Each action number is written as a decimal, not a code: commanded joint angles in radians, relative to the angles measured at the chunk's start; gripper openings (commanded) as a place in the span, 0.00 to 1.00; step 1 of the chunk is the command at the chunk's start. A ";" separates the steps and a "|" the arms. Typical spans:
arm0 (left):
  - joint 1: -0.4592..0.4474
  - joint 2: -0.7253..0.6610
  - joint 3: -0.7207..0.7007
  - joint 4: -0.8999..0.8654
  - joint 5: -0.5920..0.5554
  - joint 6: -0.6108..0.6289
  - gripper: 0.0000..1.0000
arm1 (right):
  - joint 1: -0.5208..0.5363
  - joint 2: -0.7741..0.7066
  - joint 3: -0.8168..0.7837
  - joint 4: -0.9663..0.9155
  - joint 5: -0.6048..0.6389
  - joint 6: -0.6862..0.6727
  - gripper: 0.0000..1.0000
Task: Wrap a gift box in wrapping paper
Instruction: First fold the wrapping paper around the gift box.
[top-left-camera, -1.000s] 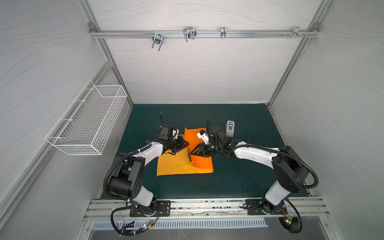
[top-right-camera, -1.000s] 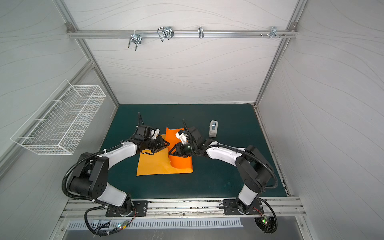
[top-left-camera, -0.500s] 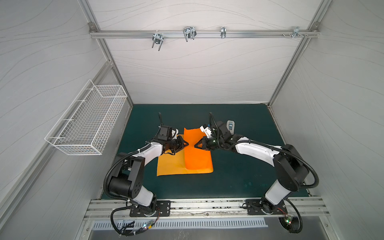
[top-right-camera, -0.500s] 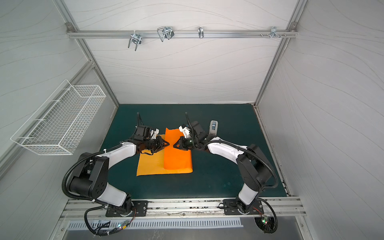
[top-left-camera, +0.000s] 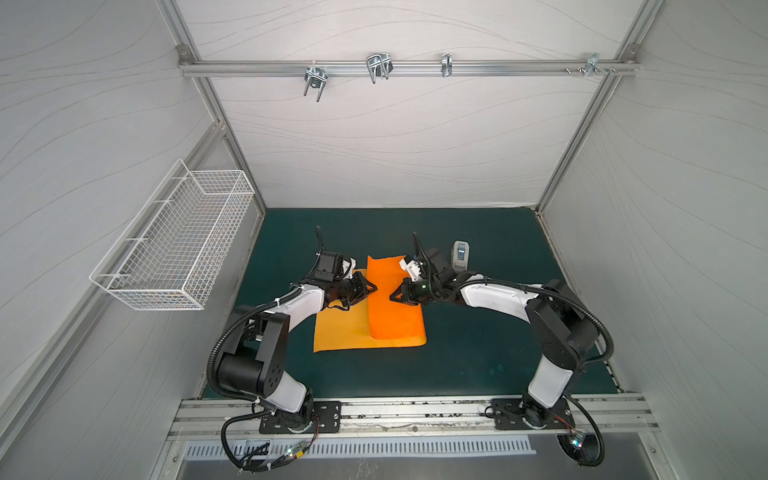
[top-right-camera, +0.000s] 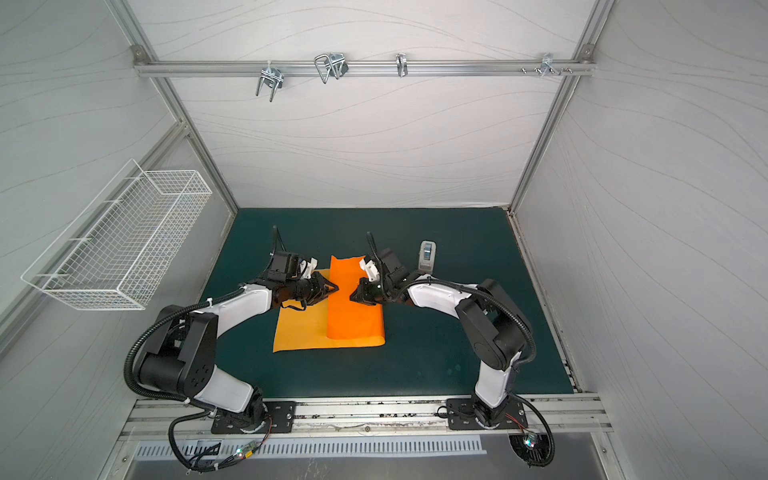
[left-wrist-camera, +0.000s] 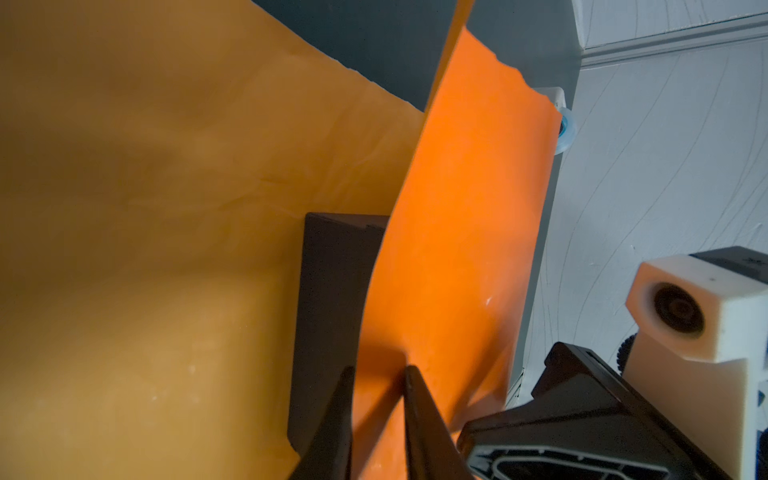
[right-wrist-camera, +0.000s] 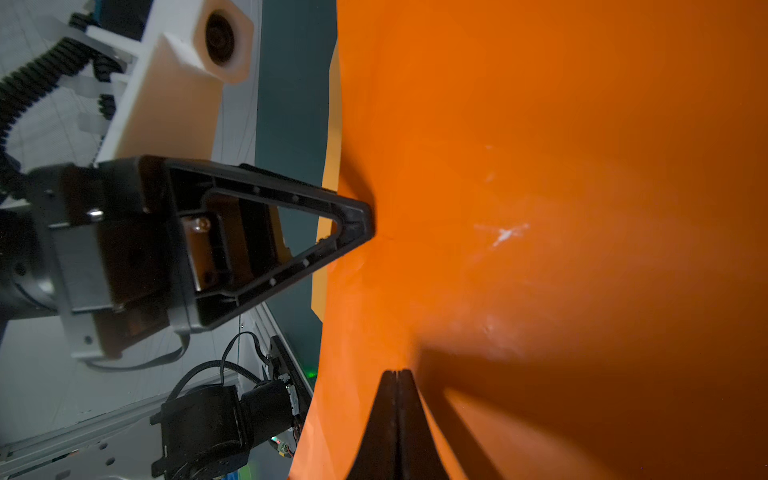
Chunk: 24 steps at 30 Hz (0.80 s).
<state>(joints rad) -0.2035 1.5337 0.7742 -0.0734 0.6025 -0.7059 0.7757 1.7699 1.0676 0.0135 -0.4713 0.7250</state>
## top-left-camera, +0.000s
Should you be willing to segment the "orange wrapping paper sheet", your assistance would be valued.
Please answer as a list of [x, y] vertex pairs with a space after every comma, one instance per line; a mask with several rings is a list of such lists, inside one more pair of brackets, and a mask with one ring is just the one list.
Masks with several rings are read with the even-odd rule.
[[369, 257], [361, 270], [377, 291], [348, 311], [326, 309], [317, 315], [314, 352], [419, 347], [427, 343], [422, 309], [389, 296], [406, 279], [403, 258]]

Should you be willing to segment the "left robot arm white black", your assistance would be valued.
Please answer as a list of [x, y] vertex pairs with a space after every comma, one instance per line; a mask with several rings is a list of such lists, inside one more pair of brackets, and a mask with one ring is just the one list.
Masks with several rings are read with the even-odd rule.
[[286, 370], [291, 330], [329, 307], [347, 311], [377, 290], [356, 271], [331, 282], [296, 284], [285, 295], [248, 308], [214, 344], [206, 365], [208, 386], [225, 398], [306, 417], [310, 389]]

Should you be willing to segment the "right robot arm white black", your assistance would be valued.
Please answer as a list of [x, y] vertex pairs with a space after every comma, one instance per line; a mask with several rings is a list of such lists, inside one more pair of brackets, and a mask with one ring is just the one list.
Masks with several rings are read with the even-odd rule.
[[560, 280], [521, 284], [474, 272], [443, 283], [437, 278], [407, 277], [389, 299], [409, 306], [449, 302], [527, 322], [539, 342], [541, 358], [512, 413], [533, 429], [543, 429], [552, 421], [556, 405], [589, 365], [608, 361], [615, 351], [604, 323]]

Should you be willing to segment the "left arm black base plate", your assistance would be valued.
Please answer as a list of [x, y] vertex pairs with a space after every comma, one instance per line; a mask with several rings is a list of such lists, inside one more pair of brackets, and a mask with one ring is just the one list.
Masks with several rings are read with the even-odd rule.
[[261, 434], [338, 433], [341, 423], [339, 401], [310, 399], [297, 412], [277, 409], [260, 420]]

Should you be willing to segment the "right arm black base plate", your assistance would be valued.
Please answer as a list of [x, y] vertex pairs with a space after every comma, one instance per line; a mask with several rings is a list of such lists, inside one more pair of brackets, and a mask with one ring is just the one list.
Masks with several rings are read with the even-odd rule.
[[527, 397], [494, 398], [484, 414], [496, 430], [570, 430], [575, 421], [570, 405], [560, 398], [551, 408]]

